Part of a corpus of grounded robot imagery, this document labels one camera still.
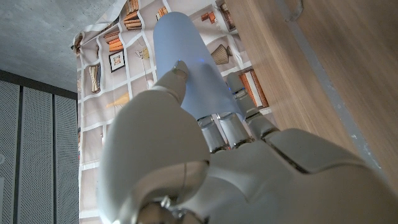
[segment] perforated metal panel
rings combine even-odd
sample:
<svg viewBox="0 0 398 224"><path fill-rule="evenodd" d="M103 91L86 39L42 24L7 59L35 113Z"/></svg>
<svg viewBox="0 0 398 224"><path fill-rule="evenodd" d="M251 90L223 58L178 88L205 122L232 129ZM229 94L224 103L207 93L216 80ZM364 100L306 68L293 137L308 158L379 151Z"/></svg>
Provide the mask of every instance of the perforated metal panel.
<svg viewBox="0 0 398 224"><path fill-rule="evenodd" d="M76 101L55 96L57 223L79 222Z"/></svg>
<svg viewBox="0 0 398 224"><path fill-rule="evenodd" d="M18 223L53 223L52 95L24 88Z"/></svg>
<svg viewBox="0 0 398 224"><path fill-rule="evenodd" d="M19 86L0 81L0 160L4 159L0 164L0 178L4 178L0 223L12 223L14 213L18 109Z"/></svg>

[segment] robotic hand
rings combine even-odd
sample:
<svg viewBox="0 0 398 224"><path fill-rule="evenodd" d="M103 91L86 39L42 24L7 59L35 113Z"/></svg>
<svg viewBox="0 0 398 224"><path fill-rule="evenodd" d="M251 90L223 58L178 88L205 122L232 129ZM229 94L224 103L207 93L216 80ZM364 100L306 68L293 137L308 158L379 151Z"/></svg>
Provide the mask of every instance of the robotic hand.
<svg viewBox="0 0 398 224"><path fill-rule="evenodd" d="M175 12L157 26L167 19L193 27ZM166 32L180 39L186 33ZM194 39L201 41L198 32ZM185 44L181 49L192 46L179 43ZM206 62L210 55L201 46ZM254 139L234 113L197 120L183 110L185 83L199 62L180 58L190 69L177 61L111 125L97 190L104 223L398 223L397 195L373 170L318 136L279 131L254 106L237 74L228 75L228 86Z"/></svg>

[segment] concrete ceiling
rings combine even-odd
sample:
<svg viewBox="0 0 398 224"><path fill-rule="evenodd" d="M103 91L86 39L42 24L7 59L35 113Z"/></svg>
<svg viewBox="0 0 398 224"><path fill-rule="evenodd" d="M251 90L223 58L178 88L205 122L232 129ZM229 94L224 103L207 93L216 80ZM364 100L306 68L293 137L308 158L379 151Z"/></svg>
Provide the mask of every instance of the concrete ceiling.
<svg viewBox="0 0 398 224"><path fill-rule="evenodd" d="M76 92L73 37L114 0L3 0L0 70Z"/></svg>

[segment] printed bookshelf pattern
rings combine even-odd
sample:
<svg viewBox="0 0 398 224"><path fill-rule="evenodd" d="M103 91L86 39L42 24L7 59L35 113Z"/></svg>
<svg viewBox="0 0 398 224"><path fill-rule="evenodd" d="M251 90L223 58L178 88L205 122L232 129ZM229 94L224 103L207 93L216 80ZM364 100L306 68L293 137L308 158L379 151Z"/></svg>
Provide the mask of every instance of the printed bookshelf pattern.
<svg viewBox="0 0 398 224"><path fill-rule="evenodd" d="M101 31L80 32L73 46L78 66L80 223L98 219L95 183L112 120L126 103L157 81L153 30L165 14L178 11L190 16L221 75L241 73L253 102L268 107L225 3L120 1L123 7L112 23Z"/></svg>

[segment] wooden table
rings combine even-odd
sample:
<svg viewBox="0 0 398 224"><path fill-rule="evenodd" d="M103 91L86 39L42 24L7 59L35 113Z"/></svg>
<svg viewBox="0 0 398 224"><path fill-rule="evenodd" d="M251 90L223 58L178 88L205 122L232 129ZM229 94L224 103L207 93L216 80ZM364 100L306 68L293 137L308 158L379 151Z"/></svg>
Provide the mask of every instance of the wooden table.
<svg viewBox="0 0 398 224"><path fill-rule="evenodd" d="M360 155L285 22L280 1L226 0L278 125L304 129ZM293 11L297 0L285 3ZM293 23L398 190L398 1L304 0L303 7Z"/></svg>

